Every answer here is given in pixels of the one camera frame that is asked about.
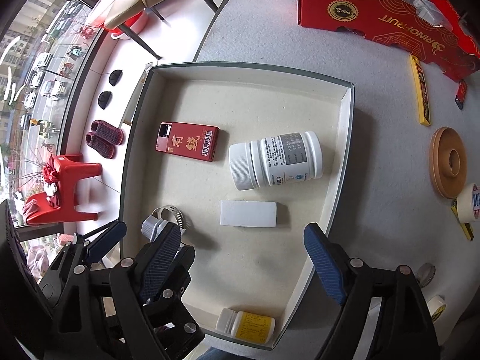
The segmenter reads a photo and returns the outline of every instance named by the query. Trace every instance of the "yellow pill bottle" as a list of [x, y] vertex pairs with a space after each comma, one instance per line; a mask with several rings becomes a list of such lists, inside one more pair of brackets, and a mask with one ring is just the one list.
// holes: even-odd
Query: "yellow pill bottle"
[[245, 311], [223, 309], [215, 329], [240, 340], [265, 344], [272, 337], [275, 319]]

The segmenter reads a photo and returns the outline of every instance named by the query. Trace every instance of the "gray label panel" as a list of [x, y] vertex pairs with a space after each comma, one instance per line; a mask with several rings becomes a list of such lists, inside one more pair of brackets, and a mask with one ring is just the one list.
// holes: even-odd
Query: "gray label panel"
[[302, 136], [298, 132], [280, 135], [287, 165], [307, 162], [307, 153]]

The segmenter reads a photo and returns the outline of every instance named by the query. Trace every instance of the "blue jeans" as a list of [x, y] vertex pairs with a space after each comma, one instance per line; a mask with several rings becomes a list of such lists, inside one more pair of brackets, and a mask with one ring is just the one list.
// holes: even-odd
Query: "blue jeans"
[[233, 353], [224, 352], [217, 348], [210, 348], [197, 360], [248, 360], [246, 357], [237, 356]]

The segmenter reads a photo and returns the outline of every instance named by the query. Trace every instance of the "white pill bottle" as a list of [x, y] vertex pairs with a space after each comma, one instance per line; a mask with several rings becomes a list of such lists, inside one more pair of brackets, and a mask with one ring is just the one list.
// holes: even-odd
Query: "white pill bottle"
[[217, 320], [215, 330], [230, 334], [232, 337], [265, 344], [272, 338], [275, 319], [245, 311], [235, 312], [223, 309]]
[[323, 174], [320, 142], [313, 131], [236, 143], [229, 149], [237, 190], [252, 190], [319, 179]]

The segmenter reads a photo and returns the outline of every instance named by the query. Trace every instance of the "white tray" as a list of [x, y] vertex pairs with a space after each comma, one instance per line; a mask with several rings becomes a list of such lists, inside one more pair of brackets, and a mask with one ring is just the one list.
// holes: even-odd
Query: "white tray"
[[[202, 62], [153, 67], [135, 109], [121, 189], [128, 232], [123, 257], [146, 242], [142, 221], [171, 204], [187, 219], [183, 241], [195, 246], [191, 283], [182, 301], [207, 334], [272, 349], [293, 317], [313, 275], [303, 229], [328, 233], [347, 163], [353, 117], [351, 83], [303, 70], [263, 64]], [[221, 129], [214, 161], [155, 151], [162, 121]], [[238, 191], [228, 147], [262, 137], [314, 131], [322, 146], [321, 179]], [[276, 228], [220, 226], [220, 200], [278, 202]], [[276, 319], [265, 345], [215, 331], [224, 308]]]

